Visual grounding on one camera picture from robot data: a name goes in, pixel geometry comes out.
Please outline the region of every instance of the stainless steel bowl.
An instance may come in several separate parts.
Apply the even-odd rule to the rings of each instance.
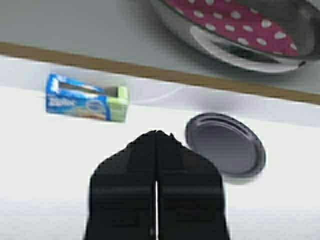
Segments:
[[[150,1],[163,23],[179,38],[233,66],[276,74],[320,60],[320,10],[309,0],[237,0],[285,29],[298,48],[298,56],[277,55],[228,40],[186,18],[165,0]]]

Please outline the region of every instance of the gray lid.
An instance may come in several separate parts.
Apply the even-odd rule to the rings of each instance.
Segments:
[[[186,126],[190,148],[207,158],[217,169],[231,177],[252,177],[266,164],[265,149],[247,126],[218,113],[204,113]]]

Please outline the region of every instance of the metal lid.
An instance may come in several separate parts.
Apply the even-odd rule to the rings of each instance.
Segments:
[[[253,177],[266,164],[259,138],[232,117],[218,113],[198,115],[187,124],[185,136],[194,152],[213,162],[226,176]]]

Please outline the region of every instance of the gray wall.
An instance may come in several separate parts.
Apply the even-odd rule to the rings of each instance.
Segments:
[[[320,63],[272,76],[230,67],[173,36],[149,0],[1,0],[0,30],[0,41],[320,93]]]

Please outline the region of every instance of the brown wooden trim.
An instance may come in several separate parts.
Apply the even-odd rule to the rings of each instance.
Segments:
[[[287,90],[257,83],[244,83],[240,81],[190,74],[150,66],[136,65],[132,63],[118,62],[103,58],[47,50],[7,42],[0,42],[0,54],[40,62],[50,62],[60,65],[80,67],[90,70],[151,78],[167,82],[176,82],[212,89],[227,90],[244,94],[253,94],[264,97],[320,105],[319,94]]]

